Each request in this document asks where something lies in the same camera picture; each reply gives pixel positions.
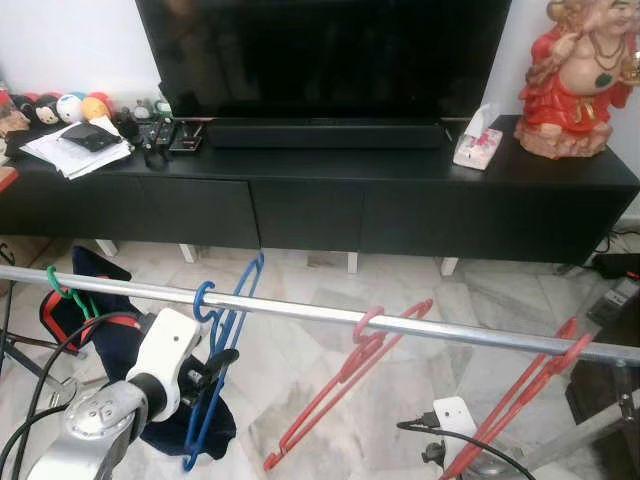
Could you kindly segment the pink white tissue box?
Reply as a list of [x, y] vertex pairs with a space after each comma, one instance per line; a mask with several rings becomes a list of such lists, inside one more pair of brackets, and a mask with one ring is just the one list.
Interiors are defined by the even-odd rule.
[[486, 102], [471, 116], [470, 122], [454, 147], [452, 163], [474, 170], [486, 169], [490, 160], [497, 154], [504, 133], [492, 127], [498, 119], [499, 108], [492, 102]]

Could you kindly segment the black round plush toy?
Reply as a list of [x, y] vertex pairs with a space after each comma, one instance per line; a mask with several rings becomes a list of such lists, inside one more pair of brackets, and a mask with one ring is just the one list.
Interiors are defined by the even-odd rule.
[[58, 111], [58, 96], [41, 95], [35, 100], [35, 115], [42, 125], [60, 125], [63, 119]]

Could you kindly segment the blue plastic hanger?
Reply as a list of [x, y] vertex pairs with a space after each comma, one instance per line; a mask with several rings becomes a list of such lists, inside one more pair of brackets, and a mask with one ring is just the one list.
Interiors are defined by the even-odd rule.
[[[227, 308], [205, 312], [204, 298], [207, 289], [215, 287], [212, 282], [204, 282], [197, 288], [195, 302], [193, 302], [193, 315], [201, 323], [210, 324], [209, 353], [215, 355], [221, 349], [236, 348], [238, 339], [244, 325], [244, 317], [247, 312], [243, 310], [228, 311]], [[196, 466], [197, 458], [204, 451], [207, 434], [209, 434], [210, 424], [218, 410], [221, 389], [225, 384], [227, 371], [219, 372], [218, 379], [201, 396], [195, 398], [192, 413], [189, 416], [186, 440], [184, 440], [183, 470], [189, 472]]]

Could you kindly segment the silver metal clothes rack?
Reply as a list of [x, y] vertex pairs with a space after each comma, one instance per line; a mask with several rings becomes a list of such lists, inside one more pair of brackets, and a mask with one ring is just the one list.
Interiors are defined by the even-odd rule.
[[[372, 315], [361, 312], [291, 303], [264, 298], [236, 296], [236, 294], [200, 293], [165, 285], [150, 285], [136, 282], [120, 282], [73, 274], [47, 274], [46, 271], [0, 266], [0, 279], [14, 282], [44, 283], [56, 280], [59, 285], [73, 291], [120, 294], [124, 297], [146, 298], [184, 303], [184, 305], [207, 305], [215, 310], [261, 312], [261, 314], [297, 317], [297, 319], [320, 321], [320, 323], [343, 324], [347, 326], [365, 325], [379, 332], [392, 332], [413, 337], [424, 337], [449, 342], [471, 344], [471, 346], [518, 349], [518, 351], [539, 353], [552, 357], [566, 358], [568, 362], [577, 360], [603, 362], [617, 367], [640, 365], [640, 349], [616, 344], [595, 343], [589, 337], [577, 340], [545, 335], [517, 332], [503, 332], [480, 328], [480, 326], [434, 323], [429, 320], [415, 320], [406, 315]], [[129, 444], [148, 420], [160, 419], [159, 413], [150, 413], [143, 406], [138, 413], [125, 416], [125, 430], [120, 434], [116, 428], [109, 428], [104, 434], [77, 433], [70, 425], [65, 425], [59, 438], [33, 465], [32, 480], [106, 480], [128, 451]]]

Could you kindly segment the black flat screen television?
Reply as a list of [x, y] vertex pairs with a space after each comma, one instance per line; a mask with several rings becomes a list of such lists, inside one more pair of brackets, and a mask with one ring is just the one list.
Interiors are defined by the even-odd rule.
[[439, 118], [483, 100], [513, 0], [134, 0], [179, 116]]

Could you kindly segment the black soundbar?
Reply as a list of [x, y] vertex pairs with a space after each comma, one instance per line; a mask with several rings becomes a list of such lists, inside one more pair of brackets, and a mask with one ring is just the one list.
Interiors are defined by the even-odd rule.
[[443, 148], [443, 125], [397, 118], [218, 118], [206, 127], [219, 148]]

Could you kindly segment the navy shirt red collar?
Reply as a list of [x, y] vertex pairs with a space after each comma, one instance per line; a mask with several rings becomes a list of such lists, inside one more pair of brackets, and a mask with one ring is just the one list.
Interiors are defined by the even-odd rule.
[[[106, 260], [99, 253], [87, 250], [83, 246], [74, 246], [72, 250], [73, 273], [83, 276], [96, 276], [129, 282], [132, 274], [129, 271]], [[122, 381], [129, 369], [136, 364], [138, 349], [146, 330], [150, 329], [151, 320], [143, 320], [143, 315], [133, 306], [128, 297], [122, 294], [104, 294], [99, 292], [77, 291], [86, 305], [96, 307], [100, 314], [108, 316], [108, 320], [86, 330], [68, 342], [67, 353], [78, 353], [86, 344], [92, 344], [100, 358], [100, 364], [108, 376], [108, 383]], [[44, 324], [56, 343], [70, 337], [86, 323], [86, 316], [72, 298], [59, 292], [47, 293], [37, 310], [38, 320]], [[183, 378], [178, 384], [183, 396], [193, 393], [196, 385], [186, 375], [196, 370], [204, 370], [204, 362], [195, 356], [188, 356], [183, 362]], [[169, 456], [183, 456], [184, 442], [189, 433], [189, 416], [193, 413], [188, 404], [180, 404], [178, 411], [163, 422], [151, 422], [142, 431], [140, 438], [156, 451]], [[227, 402], [219, 399], [209, 430], [202, 444], [201, 453], [210, 454], [214, 460], [221, 460], [227, 454], [230, 442], [236, 438], [238, 428], [233, 413]]]

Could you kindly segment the red plastic hanger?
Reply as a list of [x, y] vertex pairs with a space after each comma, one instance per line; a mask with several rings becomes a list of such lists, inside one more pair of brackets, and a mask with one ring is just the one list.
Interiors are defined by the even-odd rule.
[[292, 451], [302, 438], [310, 433], [334, 406], [383, 358], [390, 349], [397, 346], [403, 334], [389, 332], [367, 333], [372, 317], [383, 315], [383, 307], [370, 308], [360, 321], [357, 321], [352, 332], [352, 342], [355, 348], [349, 352], [346, 361], [340, 366], [337, 374], [328, 381], [319, 393], [303, 408], [297, 419], [292, 422], [285, 433], [276, 443], [275, 451], [271, 451], [262, 462], [266, 471], [273, 470]]
[[566, 370], [581, 355], [582, 349], [591, 342], [593, 334], [575, 335], [579, 329], [579, 320], [571, 317], [564, 321], [556, 333], [557, 337], [573, 340], [570, 349], [563, 355], [539, 355], [530, 366], [522, 372], [520, 378], [500, 398], [498, 406], [486, 417], [483, 424], [477, 428], [475, 440], [481, 443], [492, 443], [506, 426], [511, 424], [518, 412], [529, 404], [548, 384], [552, 376]]

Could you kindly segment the white round plush toy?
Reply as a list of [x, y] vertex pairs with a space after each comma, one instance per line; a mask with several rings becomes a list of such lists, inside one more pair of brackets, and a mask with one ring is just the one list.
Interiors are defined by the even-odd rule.
[[56, 101], [56, 110], [60, 119], [67, 124], [82, 122], [84, 119], [83, 96], [77, 93], [64, 93]]

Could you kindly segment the white paper stack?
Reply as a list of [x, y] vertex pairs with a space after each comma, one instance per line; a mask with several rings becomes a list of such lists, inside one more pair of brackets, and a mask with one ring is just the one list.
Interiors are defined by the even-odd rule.
[[[99, 151], [90, 151], [88, 148], [74, 145], [70, 140], [64, 140], [63, 134], [73, 131], [77, 127], [88, 127], [93, 125], [101, 131], [113, 134], [116, 142]], [[122, 160], [132, 152], [132, 146], [129, 145], [123, 136], [120, 136], [118, 129], [105, 116], [87, 120], [87, 122], [77, 122], [76, 124], [67, 125], [61, 129], [55, 129], [49, 133], [40, 134], [33, 140], [24, 143], [18, 148], [23, 154], [28, 154], [44, 160], [46, 163], [54, 166], [59, 173], [63, 174], [68, 180], [74, 180], [84, 175], [95, 172], [116, 160]]]

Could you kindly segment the black wallet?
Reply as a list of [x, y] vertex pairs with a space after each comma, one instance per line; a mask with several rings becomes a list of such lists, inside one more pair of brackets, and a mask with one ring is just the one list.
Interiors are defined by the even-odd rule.
[[90, 152], [100, 152], [122, 142], [119, 134], [114, 134], [101, 125], [90, 122], [81, 122], [69, 125], [59, 134], [59, 140], [72, 142], [73, 145], [84, 148]]

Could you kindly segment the black power adapter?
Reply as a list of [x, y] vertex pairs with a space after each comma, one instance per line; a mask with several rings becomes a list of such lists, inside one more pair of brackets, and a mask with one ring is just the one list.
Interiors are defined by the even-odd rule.
[[598, 253], [591, 257], [589, 268], [605, 279], [639, 279], [639, 253]]

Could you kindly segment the orange round plush toy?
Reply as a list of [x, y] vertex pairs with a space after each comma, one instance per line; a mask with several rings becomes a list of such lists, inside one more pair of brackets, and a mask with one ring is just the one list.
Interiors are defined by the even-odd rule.
[[110, 97], [104, 92], [87, 93], [81, 100], [81, 109], [86, 120], [110, 118], [113, 115]]

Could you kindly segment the red laughing Buddha statue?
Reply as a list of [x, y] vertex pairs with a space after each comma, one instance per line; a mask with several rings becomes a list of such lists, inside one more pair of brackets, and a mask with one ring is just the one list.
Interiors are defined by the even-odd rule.
[[547, 0], [554, 26], [531, 46], [515, 137], [541, 157], [590, 157], [640, 81], [640, 0]]

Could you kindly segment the black low TV cabinet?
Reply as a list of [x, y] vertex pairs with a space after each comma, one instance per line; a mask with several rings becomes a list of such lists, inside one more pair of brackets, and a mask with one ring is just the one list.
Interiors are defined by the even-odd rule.
[[230, 248], [580, 264], [640, 191], [612, 151], [549, 159], [515, 140], [488, 166], [442, 150], [201, 148], [124, 157], [69, 180], [23, 156], [0, 191], [0, 234]]

